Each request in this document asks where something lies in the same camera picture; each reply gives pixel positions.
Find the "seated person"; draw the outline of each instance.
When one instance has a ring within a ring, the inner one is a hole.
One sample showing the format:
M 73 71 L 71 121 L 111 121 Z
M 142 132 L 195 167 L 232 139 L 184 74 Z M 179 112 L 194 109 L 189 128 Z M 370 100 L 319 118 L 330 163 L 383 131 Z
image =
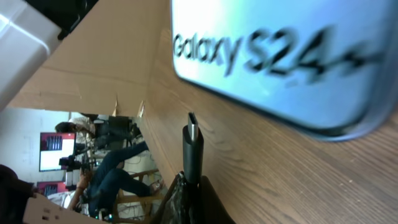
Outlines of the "seated person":
M 111 142 L 130 140 L 133 136 L 121 128 L 111 127 L 108 122 L 94 124 L 89 117 L 72 118 L 69 122 L 56 125 L 58 133 L 76 133 L 76 148 L 84 149 L 86 146 L 104 148 Z
M 80 171 L 80 181 L 68 208 L 72 209 L 77 205 L 79 197 L 84 190 L 86 190 L 86 195 L 91 198 L 101 192 L 99 197 L 88 203 L 88 211 L 91 217 L 95 217 L 96 209 L 106 208 L 112 212 L 119 189 L 134 193 L 138 197 L 157 194 L 164 186 L 163 181 L 154 182 L 148 186 L 132 178 L 125 170 L 119 168 L 126 159 L 136 156 L 145 150 L 148 150 L 148 147 L 145 142 L 141 142 L 132 147 L 109 152 L 92 178 L 90 173 L 83 174 Z

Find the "wooden chair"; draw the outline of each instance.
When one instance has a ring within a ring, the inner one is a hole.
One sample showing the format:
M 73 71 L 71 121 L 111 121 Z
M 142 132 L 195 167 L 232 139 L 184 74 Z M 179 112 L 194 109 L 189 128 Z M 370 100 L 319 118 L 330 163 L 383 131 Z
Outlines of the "wooden chair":
M 136 174 L 130 175 L 131 177 L 135 178 L 138 177 L 139 181 L 142 182 L 145 175 L 154 175 L 154 173 L 158 172 L 159 170 L 148 170 Z M 113 223 L 149 223 L 150 222 L 150 213 L 152 211 L 152 202 L 154 200 L 163 200 L 164 196 L 161 194 L 157 194 L 155 196 L 149 197 L 138 197 L 137 195 L 124 195 L 123 190 L 119 190 L 118 197 L 113 205 Z M 118 212 L 118 204 L 122 203 L 131 203 L 131 202 L 139 202 L 141 204 L 142 210 L 144 211 L 144 220 L 133 220 L 130 218 L 120 218 Z

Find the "desk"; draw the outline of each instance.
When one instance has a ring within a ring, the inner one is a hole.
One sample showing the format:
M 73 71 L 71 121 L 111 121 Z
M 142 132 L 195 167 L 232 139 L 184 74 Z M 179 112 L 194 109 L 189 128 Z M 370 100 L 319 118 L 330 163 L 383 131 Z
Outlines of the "desk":
M 194 111 L 207 175 L 236 223 L 398 223 L 398 113 L 374 133 L 319 142 L 179 80 L 164 19 L 141 123 L 170 185 Z

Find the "cardboard box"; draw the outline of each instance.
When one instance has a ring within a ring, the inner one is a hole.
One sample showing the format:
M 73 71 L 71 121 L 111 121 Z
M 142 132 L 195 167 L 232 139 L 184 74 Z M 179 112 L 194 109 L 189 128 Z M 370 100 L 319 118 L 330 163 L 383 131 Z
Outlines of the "cardboard box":
M 168 0 L 100 0 L 9 106 L 135 116 Z

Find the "black hair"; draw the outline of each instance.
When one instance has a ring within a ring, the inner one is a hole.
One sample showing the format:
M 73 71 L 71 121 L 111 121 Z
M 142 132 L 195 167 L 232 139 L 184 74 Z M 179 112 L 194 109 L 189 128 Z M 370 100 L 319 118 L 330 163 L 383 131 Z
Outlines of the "black hair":
M 73 125 L 71 122 L 61 122 L 56 125 L 55 131 L 58 133 L 74 133 Z

